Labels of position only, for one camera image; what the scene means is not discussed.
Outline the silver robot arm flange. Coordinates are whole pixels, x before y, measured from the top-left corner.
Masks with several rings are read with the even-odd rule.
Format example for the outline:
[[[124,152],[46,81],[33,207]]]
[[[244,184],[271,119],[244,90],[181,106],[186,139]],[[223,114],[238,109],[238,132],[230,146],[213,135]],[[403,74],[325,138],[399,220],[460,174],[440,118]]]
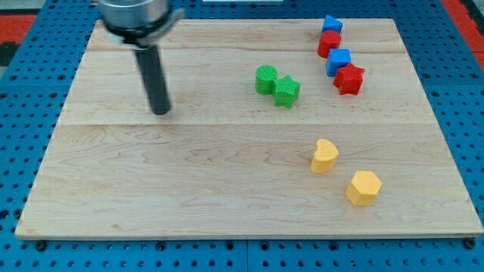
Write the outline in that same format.
[[[134,49],[155,45],[185,17],[169,0],[97,0],[109,37]]]

